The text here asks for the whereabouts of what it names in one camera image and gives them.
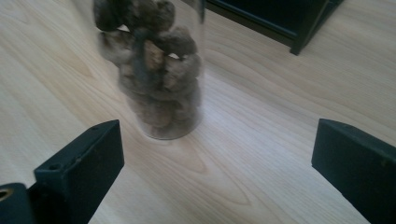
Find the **glass jar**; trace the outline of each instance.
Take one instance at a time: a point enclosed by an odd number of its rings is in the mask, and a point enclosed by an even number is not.
[[[205,0],[93,0],[92,14],[144,133],[191,132],[202,117]]]

